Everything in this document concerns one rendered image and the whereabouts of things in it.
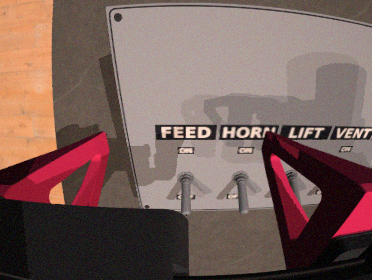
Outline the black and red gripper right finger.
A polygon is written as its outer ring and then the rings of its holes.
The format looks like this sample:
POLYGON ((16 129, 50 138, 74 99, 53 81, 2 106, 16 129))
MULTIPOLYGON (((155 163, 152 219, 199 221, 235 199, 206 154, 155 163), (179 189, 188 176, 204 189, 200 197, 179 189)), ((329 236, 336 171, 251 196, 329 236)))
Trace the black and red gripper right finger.
POLYGON ((309 267, 337 237, 372 231, 371 168, 272 131, 265 132, 262 156, 286 270, 309 267), (319 187, 322 198, 310 219, 280 159, 319 187))

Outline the grey switch console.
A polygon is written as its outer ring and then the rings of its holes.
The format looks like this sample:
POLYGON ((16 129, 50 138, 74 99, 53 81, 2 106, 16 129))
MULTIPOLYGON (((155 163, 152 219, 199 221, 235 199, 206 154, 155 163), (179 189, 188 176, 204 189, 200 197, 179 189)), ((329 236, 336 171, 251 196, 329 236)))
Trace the grey switch console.
POLYGON ((273 208, 265 131, 372 168, 372 24, 230 3, 105 10, 140 208, 273 208))

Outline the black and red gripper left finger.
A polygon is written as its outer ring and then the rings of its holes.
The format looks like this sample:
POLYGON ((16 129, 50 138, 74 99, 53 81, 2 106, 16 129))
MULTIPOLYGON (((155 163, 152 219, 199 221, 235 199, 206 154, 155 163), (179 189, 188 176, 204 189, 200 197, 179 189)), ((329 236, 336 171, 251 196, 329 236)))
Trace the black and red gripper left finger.
POLYGON ((53 187, 91 160, 71 205, 98 207, 109 156, 105 132, 0 170, 0 196, 50 203, 53 187))

